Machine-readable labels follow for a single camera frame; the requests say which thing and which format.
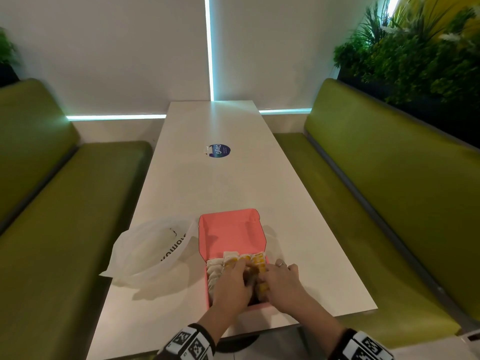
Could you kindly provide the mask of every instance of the white flower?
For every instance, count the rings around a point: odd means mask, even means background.
[[[382,29],[384,32],[386,32],[388,34],[393,34],[393,33],[397,32],[396,29],[390,28],[389,26],[381,26],[380,29]]]
[[[473,12],[475,12],[475,18],[480,19],[480,5],[472,6]]]
[[[458,43],[462,39],[458,34],[453,34],[453,33],[442,34],[439,38],[441,40],[446,40],[448,42],[455,42],[455,43]]]

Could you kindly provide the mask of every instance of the planter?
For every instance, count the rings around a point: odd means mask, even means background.
[[[20,79],[15,73],[10,64],[0,63],[0,88],[8,86],[9,84],[15,84]]]
[[[388,86],[382,81],[364,83],[361,77],[355,77],[345,69],[340,69],[338,80],[381,101],[385,101],[394,90],[394,87]],[[392,104],[392,106],[480,148],[480,111],[475,111],[468,106],[443,103],[439,99],[422,96],[411,102]]]

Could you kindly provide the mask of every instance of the person's left hand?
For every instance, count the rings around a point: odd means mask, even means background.
[[[248,262],[240,259],[233,268],[227,268],[215,284],[213,306],[221,308],[225,315],[237,317],[247,308],[252,298],[253,286],[243,282],[243,271]]]

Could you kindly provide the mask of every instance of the white table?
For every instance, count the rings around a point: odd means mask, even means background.
[[[230,155],[207,156],[213,144]],[[130,226],[243,208],[260,213],[267,256],[297,263],[306,289],[333,316],[377,308],[254,103],[172,102]],[[207,308],[204,266],[193,238],[155,285],[112,284],[87,360],[160,349],[197,321]],[[296,323],[268,307],[243,313],[224,336]]]

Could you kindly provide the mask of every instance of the pink box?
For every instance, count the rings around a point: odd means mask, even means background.
[[[223,252],[238,252],[240,255],[256,254],[264,252],[267,246],[260,215],[254,208],[203,214],[200,216],[198,225],[198,250],[205,262],[214,258],[223,258]],[[210,308],[207,279],[207,267],[205,267],[205,292],[207,306]],[[269,303],[260,303],[249,306],[248,309],[269,305]]]

